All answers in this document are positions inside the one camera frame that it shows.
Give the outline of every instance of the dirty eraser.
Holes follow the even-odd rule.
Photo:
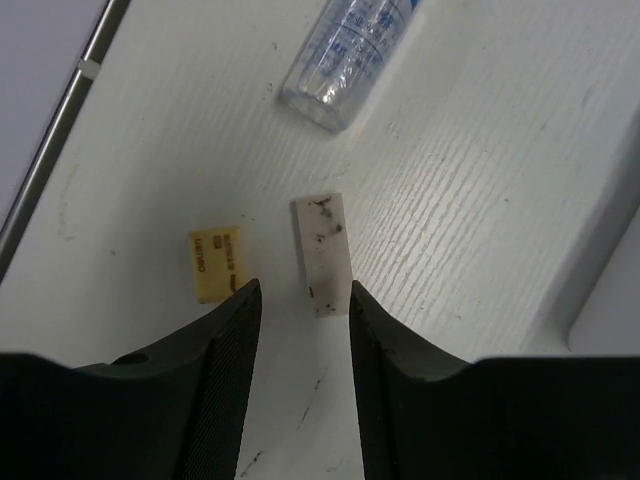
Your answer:
[[[240,227],[189,233],[198,302],[223,302],[249,281]]]
[[[309,295],[316,317],[347,315],[353,273],[342,195],[300,198],[295,204]]]

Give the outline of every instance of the white wood grain surface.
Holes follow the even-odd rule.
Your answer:
[[[110,361],[207,311],[187,232],[242,225],[265,302],[242,478],[362,478],[347,323],[313,318],[294,198],[343,192],[354,277],[474,360],[564,351],[559,292],[635,178],[636,0],[423,0],[339,136],[277,102],[323,4],[134,0],[0,289],[0,349]]]

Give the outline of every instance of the plastic bottle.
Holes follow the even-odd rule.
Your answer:
[[[324,128],[345,130],[402,38],[419,0],[331,0],[283,97]]]

